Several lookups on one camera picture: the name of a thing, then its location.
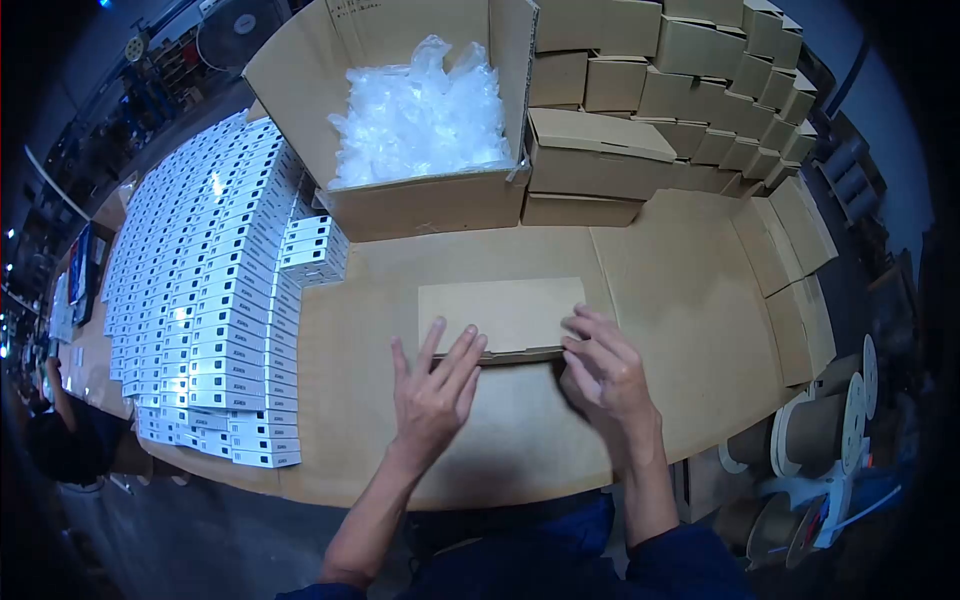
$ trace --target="warehouse wall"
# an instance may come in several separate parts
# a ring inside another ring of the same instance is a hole
[[[840,0],[775,0],[775,4],[804,26],[804,42],[830,68],[839,86],[863,39],[856,19]],[[870,154],[887,181],[878,211],[890,232],[887,250],[910,250],[916,278],[923,232],[933,223],[926,163],[903,96],[876,50],[867,55],[840,109],[870,144]]]

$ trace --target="blue sleeve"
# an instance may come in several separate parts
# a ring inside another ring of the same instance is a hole
[[[720,538],[682,525],[628,551],[627,581],[676,599],[753,598],[743,569]]]
[[[347,584],[314,584],[279,593],[274,600],[367,600],[367,593]]]

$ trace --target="person's right hand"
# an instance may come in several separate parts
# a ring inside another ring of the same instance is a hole
[[[623,427],[635,459],[653,460],[662,448],[662,417],[647,390],[640,353],[616,323],[584,304],[573,307],[574,316],[563,326],[582,340],[564,336],[564,360],[573,380],[589,402],[604,409]]]

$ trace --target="table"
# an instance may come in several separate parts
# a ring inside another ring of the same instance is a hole
[[[157,458],[244,490],[349,506],[395,433],[389,339],[398,335],[408,355],[416,352],[419,286],[578,276],[587,302],[615,315],[644,357],[668,460],[696,454],[793,395],[781,385],[769,317],[729,220],[738,203],[669,190],[629,228],[517,227],[351,245],[345,282],[303,292],[301,465],[244,467],[141,444]],[[102,311],[97,302],[76,342],[103,348],[84,352],[85,381],[96,380],[109,361],[108,340],[96,328]],[[610,484],[604,440],[567,405],[553,368],[484,369],[467,426],[423,478],[410,508],[518,504]],[[105,406],[119,394],[111,384]]]

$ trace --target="forearm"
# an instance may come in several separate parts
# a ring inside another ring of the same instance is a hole
[[[390,447],[326,549],[321,583],[366,589],[373,583],[420,474],[410,472]]]

